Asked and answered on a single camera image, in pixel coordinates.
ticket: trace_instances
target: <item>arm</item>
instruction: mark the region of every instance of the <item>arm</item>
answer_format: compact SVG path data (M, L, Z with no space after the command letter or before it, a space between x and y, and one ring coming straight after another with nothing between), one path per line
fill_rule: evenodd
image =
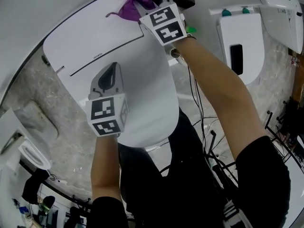
M93 200L112 197L121 201L119 189L119 161L116 137L99 137L91 169Z
M184 57L223 127L234 159L267 135L242 80L193 38L174 43Z

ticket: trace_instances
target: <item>marble floor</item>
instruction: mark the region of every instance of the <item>marble floor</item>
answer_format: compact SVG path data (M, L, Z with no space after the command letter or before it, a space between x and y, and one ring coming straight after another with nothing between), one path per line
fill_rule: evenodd
M288 100L292 92L295 68L289 63L287 48L263 32L265 44L265 62L259 77L247 85L260 119L267 119L267 110L274 113L270 126L275 127L275 117L283 109L283 101ZM91 196L90 170L95 147L95 135L86 122L86 115L64 88L52 67L46 66L41 60L40 48L22 69L6 96L0 111L9 108L14 110L24 107L29 100L39 104L46 116L52 121L59 132L57 140L51 144L50 151L53 166L50 172L63 180L53 183L68 195L75 194L80 199ZM190 90L188 69L180 64L171 67L179 104L192 123L200 119ZM204 116L215 116L208 100L202 98ZM202 138L200 124L196 130ZM224 136L217 118L204 120L207 146L210 144L210 130L217 133L215 144ZM161 170L170 163L169 144L158 149L149 148L149 154ZM218 144L215 154L225 163L233 162L226 138Z

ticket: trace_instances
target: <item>white toilet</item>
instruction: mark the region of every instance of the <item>white toilet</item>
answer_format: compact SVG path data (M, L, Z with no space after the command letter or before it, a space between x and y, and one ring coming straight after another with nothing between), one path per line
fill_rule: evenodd
M303 14L298 0L195 0L183 14L197 29L196 39L246 85L263 67L262 23L270 36L302 52Z
M51 168L48 144L58 136L56 127L34 101L18 111L9 109L0 118L0 170L8 165L13 170L21 155L37 168Z

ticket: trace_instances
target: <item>metal stand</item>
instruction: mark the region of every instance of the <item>metal stand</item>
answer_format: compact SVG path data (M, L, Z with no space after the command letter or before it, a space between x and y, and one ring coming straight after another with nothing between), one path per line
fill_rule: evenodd
M267 123L266 123L266 125L265 125L265 129L267 129L267 130L274 136L274 138L273 138L271 141L273 142L274 140L277 139L277 140L280 142L280 144L287 150L287 152L290 154L290 156L293 157L294 161L297 163L297 165L300 167L301 171L302 171L303 174L304 174L304 169L303 169L303 167L301 166L300 162L299 162L298 159L295 157L295 155L291 152L290 148L289 148L288 146L286 146L286 144L281 140L280 136L278 136L278 135L277 135L274 131L272 131L272 129L268 126L268 125L269 125L269 122L270 122L270 120L271 120L271 117L272 117L272 115L273 115L273 113L272 113L271 111L267 111L267 114L269 115L269 117L268 117ZM282 155L283 159L286 157L286 156L284 156L279 150L278 150L278 152Z

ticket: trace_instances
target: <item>purple cloth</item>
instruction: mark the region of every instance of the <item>purple cloth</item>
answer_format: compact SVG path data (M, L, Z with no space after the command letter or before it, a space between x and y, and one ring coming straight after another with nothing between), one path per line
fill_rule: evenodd
M141 18L141 15L137 11L137 8L133 4L134 0L128 0L122 8L117 13L109 13L107 17L110 14L116 14L119 17L126 19L126 20L132 20L139 22L139 19ZM146 10L152 10L155 8L155 5L152 0L137 0Z

